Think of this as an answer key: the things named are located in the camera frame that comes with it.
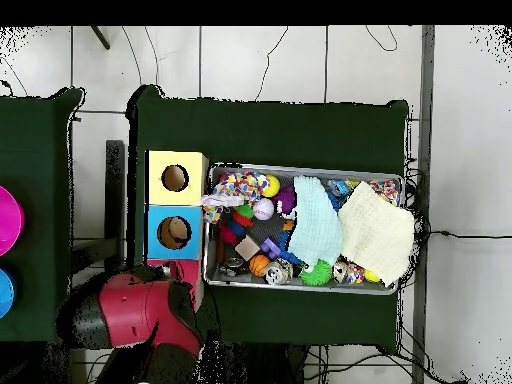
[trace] circular hole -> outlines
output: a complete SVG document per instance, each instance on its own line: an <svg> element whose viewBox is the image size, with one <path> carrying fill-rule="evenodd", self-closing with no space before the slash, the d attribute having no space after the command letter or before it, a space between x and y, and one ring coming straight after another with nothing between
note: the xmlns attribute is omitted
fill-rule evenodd
<svg viewBox="0 0 512 384"><path fill-rule="evenodd" d="M157 229L158 241L168 249L185 247L192 236L190 224L180 216L165 218Z"/></svg>
<svg viewBox="0 0 512 384"><path fill-rule="evenodd" d="M169 191L182 191L188 185L188 174L181 165L169 165L162 173L162 184Z"/></svg>

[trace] orange ball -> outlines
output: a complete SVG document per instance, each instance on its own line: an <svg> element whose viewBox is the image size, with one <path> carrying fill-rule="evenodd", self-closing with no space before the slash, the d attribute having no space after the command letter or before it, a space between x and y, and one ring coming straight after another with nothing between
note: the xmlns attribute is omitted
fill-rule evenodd
<svg viewBox="0 0 512 384"><path fill-rule="evenodd" d="M249 261L249 269L256 277L265 275L265 267L270 263L270 259L265 255L256 255Z"/></svg>

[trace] light blue cloth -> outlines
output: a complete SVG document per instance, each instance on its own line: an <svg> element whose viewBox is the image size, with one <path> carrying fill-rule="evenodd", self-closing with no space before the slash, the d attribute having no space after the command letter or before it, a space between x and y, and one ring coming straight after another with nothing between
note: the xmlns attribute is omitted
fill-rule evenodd
<svg viewBox="0 0 512 384"><path fill-rule="evenodd" d="M288 251L314 267L319 259L333 266L342 248L341 223L332 203L316 177L293 179L297 193L297 223Z"/></svg>

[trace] pink container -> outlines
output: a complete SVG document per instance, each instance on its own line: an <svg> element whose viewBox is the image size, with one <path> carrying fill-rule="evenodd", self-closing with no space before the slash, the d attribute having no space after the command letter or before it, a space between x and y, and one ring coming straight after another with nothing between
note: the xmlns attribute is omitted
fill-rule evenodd
<svg viewBox="0 0 512 384"><path fill-rule="evenodd" d="M23 209L5 188L0 186L0 256L7 253L23 228Z"/></svg>

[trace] blue cube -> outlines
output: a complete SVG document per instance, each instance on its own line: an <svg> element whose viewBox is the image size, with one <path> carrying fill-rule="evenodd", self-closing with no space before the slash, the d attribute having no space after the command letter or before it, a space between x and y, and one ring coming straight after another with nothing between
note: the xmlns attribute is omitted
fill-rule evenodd
<svg viewBox="0 0 512 384"><path fill-rule="evenodd" d="M156 206L148 211L148 259L194 259L201 254L203 220L197 206ZM172 228L186 238L172 233Z"/></svg>

